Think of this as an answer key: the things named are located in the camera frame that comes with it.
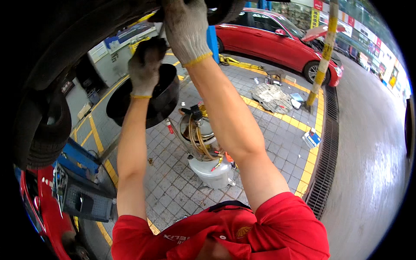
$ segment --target car window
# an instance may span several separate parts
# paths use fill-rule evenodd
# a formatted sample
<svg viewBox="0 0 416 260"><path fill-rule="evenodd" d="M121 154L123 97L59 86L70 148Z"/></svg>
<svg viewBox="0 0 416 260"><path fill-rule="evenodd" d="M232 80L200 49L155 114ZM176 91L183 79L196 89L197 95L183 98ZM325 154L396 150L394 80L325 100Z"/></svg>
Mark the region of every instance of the car window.
<svg viewBox="0 0 416 260"><path fill-rule="evenodd" d="M240 12L237 18L231 22L228 22L232 25L241 25L241 26L248 26L248 15L247 12Z"/></svg>
<svg viewBox="0 0 416 260"><path fill-rule="evenodd" d="M282 29L282 27L275 22L272 18L267 15L262 15L258 13L252 13L254 27L257 29L266 30L269 32L275 32L276 29Z"/></svg>

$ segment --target white work glove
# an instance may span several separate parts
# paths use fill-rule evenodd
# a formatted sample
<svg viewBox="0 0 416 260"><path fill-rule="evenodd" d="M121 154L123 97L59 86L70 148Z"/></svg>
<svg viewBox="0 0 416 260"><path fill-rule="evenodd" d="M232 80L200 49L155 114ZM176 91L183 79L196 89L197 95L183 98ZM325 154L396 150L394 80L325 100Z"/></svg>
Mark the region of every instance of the white work glove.
<svg viewBox="0 0 416 260"><path fill-rule="evenodd" d="M129 60L129 74L133 90L131 97L149 99L159 81L159 67L166 53L166 41L153 37L142 41Z"/></svg>
<svg viewBox="0 0 416 260"><path fill-rule="evenodd" d="M207 44L207 6L204 0L162 0L166 38L182 67L212 55Z"/></svg>

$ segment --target red uniform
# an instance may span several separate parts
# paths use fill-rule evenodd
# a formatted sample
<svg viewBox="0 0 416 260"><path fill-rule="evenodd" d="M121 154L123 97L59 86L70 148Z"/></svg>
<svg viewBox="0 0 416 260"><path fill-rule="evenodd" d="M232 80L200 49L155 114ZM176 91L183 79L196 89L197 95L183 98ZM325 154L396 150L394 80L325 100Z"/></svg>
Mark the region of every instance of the red uniform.
<svg viewBox="0 0 416 260"><path fill-rule="evenodd" d="M146 220L120 216L113 229L114 260L195 259L207 237L225 246L233 259L328 259L324 225L299 197L284 192L256 211L241 206L206 209L158 235Z"/></svg>

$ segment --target open car hood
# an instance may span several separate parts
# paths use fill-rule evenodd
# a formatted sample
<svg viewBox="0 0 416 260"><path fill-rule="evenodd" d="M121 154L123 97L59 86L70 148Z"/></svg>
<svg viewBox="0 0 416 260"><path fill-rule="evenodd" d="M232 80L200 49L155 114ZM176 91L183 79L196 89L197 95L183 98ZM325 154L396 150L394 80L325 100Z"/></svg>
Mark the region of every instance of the open car hood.
<svg viewBox="0 0 416 260"><path fill-rule="evenodd" d="M305 36L301 39L302 41L308 42L312 41L319 36L324 36L327 34L328 31L328 25L321 25L312 29L309 29L306 31ZM342 25L337 26L337 32L344 32L345 28Z"/></svg>

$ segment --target metal drain grate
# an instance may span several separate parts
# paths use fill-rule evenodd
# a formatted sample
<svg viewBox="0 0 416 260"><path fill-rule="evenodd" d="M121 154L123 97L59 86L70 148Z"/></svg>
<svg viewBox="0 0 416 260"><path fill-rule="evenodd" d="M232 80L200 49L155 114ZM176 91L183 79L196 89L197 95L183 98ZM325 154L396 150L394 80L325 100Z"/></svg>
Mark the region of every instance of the metal drain grate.
<svg viewBox="0 0 416 260"><path fill-rule="evenodd" d="M333 87L325 87L326 93L326 115L338 122L338 97L337 89Z"/></svg>
<svg viewBox="0 0 416 260"><path fill-rule="evenodd" d="M325 123L318 166L307 195L306 204L319 220L324 212L334 180L338 156L338 98L335 88L326 87Z"/></svg>

